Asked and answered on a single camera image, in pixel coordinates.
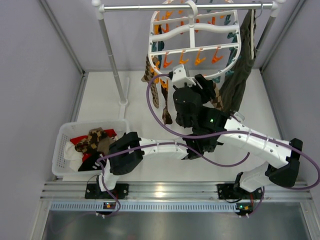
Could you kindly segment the brown tan argyle sock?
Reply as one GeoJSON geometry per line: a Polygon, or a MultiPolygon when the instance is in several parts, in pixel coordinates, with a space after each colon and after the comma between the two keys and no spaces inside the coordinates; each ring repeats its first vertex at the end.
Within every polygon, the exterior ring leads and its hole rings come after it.
{"type": "Polygon", "coordinates": [[[213,105],[214,108],[223,111],[224,110],[224,105],[222,101],[222,97],[219,91],[219,88],[215,82],[213,82],[213,90],[215,93],[215,97],[210,100],[211,104],[213,105]]]}

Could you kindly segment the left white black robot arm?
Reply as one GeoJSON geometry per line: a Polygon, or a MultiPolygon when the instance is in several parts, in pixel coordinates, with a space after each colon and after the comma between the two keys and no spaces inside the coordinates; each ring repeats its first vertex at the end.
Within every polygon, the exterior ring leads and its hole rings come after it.
{"type": "Polygon", "coordinates": [[[156,140],[139,137],[134,131],[129,132],[112,143],[108,154],[97,160],[103,166],[97,185],[101,192],[111,191],[120,176],[131,173],[142,161],[193,160],[204,153],[214,152],[217,146],[222,145],[217,137],[156,140]]]}

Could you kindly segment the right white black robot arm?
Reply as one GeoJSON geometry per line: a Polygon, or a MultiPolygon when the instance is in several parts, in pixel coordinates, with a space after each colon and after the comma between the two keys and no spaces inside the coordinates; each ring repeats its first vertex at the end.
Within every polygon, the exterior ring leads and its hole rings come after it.
{"type": "Polygon", "coordinates": [[[192,78],[177,70],[170,74],[170,78],[174,88],[176,122],[183,128],[192,129],[192,134],[185,140],[196,151],[201,154],[213,152],[217,145],[229,144],[264,160],[264,164],[237,174],[235,192],[252,193],[270,184],[284,188],[295,185],[303,147],[301,140],[272,138],[245,126],[232,113],[206,107],[205,104],[217,94],[214,83],[202,74],[192,78]]]}

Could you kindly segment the brown yellow argyle sock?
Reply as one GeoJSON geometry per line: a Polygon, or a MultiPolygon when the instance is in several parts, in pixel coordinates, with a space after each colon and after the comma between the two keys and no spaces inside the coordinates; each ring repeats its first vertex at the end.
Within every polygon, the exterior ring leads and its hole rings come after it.
{"type": "MultiPolygon", "coordinates": [[[[152,70],[149,57],[148,55],[146,56],[145,59],[145,70],[144,70],[144,75],[141,78],[142,82],[148,83],[153,77],[155,76],[154,71],[152,70]]],[[[159,95],[158,95],[158,90],[155,82],[153,82],[150,86],[150,91],[152,94],[152,102],[155,108],[159,108],[159,95]]]]}

